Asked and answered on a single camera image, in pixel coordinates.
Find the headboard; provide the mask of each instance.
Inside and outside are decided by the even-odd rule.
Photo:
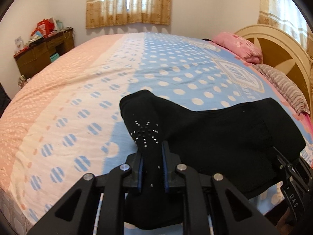
[[[263,63],[290,78],[303,92],[313,118],[310,69],[312,61],[301,45],[284,31],[269,25],[247,26],[235,34],[262,49]]]

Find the desk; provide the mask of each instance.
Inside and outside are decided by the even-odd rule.
[[[21,75],[31,78],[51,63],[51,55],[58,53],[62,56],[73,48],[73,28],[70,28],[66,32],[59,32],[17,53],[14,59]]]

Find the screw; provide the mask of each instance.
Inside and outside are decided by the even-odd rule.
[[[128,164],[122,164],[122,165],[120,166],[120,169],[121,169],[122,171],[129,170],[129,168],[130,168],[130,166],[129,166]]]
[[[179,165],[177,165],[177,169],[180,171],[183,171],[183,170],[187,169],[187,166],[185,164],[179,164]]]
[[[93,177],[94,177],[93,174],[87,173],[84,175],[84,180],[89,181],[89,180],[92,180]]]
[[[214,178],[216,181],[221,181],[221,180],[223,180],[224,177],[223,177],[222,174],[216,173],[216,174],[213,175],[213,178]]]

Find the curtain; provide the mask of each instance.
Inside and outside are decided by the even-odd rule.
[[[293,0],[261,0],[258,24],[271,25],[292,36],[313,61],[313,34]],[[313,95],[313,66],[310,71]]]
[[[87,0],[86,29],[170,20],[171,0]]]

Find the bedspread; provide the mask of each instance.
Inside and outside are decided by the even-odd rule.
[[[305,115],[232,53],[159,33],[102,36],[34,76],[0,120],[0,186],[32,224],[84,173],[108,173],[136,152],[119,101],[141,89],[195,111],[272,97],[299,127],[307,144],[301,154],[312,163]],[[278,184],[251,202],[266,213],[282,199]],[[141,231],[125,224],[125,234],[182,234],[182,227]]]

